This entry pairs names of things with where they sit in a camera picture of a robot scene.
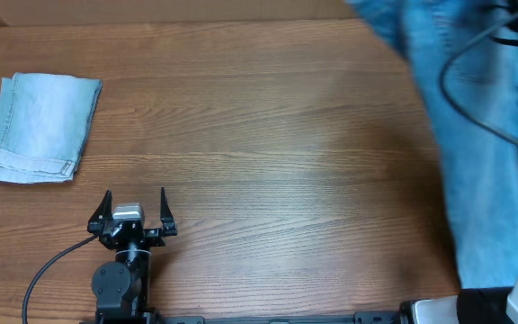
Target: cable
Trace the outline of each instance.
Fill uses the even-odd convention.
[[[31,296],[31,291],[33,290],[33,287],[35,286],[35,284],[37,283],[38,280],[40,280],[40,277],[43,275],[43,273],[51,266],[55,263],[55,261],[59,260],[61,257],[63,257],[64,255],[66,255],[67,253],[75,250],[75,249],[78,249],[82,246],[84,246],[85,244],[91,242],[92,240],[96,239],[97,238],[97,235],[93,235],[92,237],[90,238],[86,238],[85,240],[75,244],[73,247],[70,247],[68,248],[67,250],[59,253],[58,255],[54,256],[52,259],[50,259],[50,261],[45,264],[41,270],[35,275],[35,277],[33,277],[33,280],[31,280],[31,283],[29,285],[29,288],[27,288],[27,292],[25,292],[25,297],[23,298],[23,307],[22,307],[22,320],[23,320],[23,324],[27,324],[27,303],[29,302],[29,297]]]
[[[443,65],[441,73],[439,74],[439,87],[441,88],[442,94],[444,95],[444,97],[447,99],[449,104],[453,107],[453,109],[457,113],[459,113],[460,115],[465,117],[470,122],[473,122],[477,126],[481,127],[482,129],[484,129],[486,131],[490,131],[491,133],[495,134],[499,138],[501,138],[509,143],[512,143],[518,147],[518,139],[515,136],[512,136],[497,128],[494,128],[493,126],[486,124],[483,121],[480,121],[474,115],[472,115],[470,112],[466,111],[461,105],[459,105],[455,101],[455,99],[453,99],[453,97],[449,93],[449,89],[447,89],[447,86],[445,85],[445,77],[447,75],[447,72],[449,71],[449,69],[451,68],[452,64],[455,62],[456,59],[458,59],[461,55],[463,55],[468,50],[470,50],[473,47],[475,47],[476,45],[478,45],[481,41],[483,41],[484,39],[489,37],[492,33],[497,32],[499,29],[503,28],[507,24],[513,23],[517,20],[518,20],[518,12],[514,13],[511,17],[505,18],[505,19],[497,22],[493,26],[489,27],[488,29],[482,31],[477,36],[475,36],[471,40],[469,40],[467,42],[467,44],[465,44],[465,46],[463,46],[461,49],[459,49],[457,52],[455,52],[455,54],[451,55],[451,57]]]

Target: wooden table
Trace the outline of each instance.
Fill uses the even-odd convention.
[[[105,189],[179,236],[154,252],[165,315],[340,314],[454,294],[436,147],[405,63],[357,20],[0,28],[14,72],[100,78],[74,182],[0,183],[0,323],[86,238]],[[58,261],[30,323],[94,314],[98,242]]]

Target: blue jeans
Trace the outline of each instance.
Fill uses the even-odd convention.
[[[518,275],[518,150],[445,101],[445,60],[497,20],[490,0],[348,0],[413,70],[440,147],[447,218],[463,288],[514,285]],[[517,37],[502,31],[509,38]],[[518,49],[485,41],[447,77],[478,118],[518,136]]]

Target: light blue denim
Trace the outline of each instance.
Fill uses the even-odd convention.
[[[445,60],[499,18],[485,0],[348,0],[413,71],[440,147],[447,218],[463,288],[514,285],[518,275],[518,150],[446,102]],[[518,37],[505,29],[501,36]],[[447,82],[478,118],[518,136],[518,49],[485,41]]]
[[[0,181],[73,179],[91,127],[100,80],[17,73],[0,94]]]

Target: wooden table surface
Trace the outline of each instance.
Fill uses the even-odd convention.
[[[210,318],[345,314],[458,291],[437,151],[405,63],[360,21],[0,28],[14,72],[99,78],[75,181],[0,183],[0,323],[88,237],[103,197],[164,186],[179,229],[152,302]],[[98,242],[59,260],[30,323],[94,314]]]

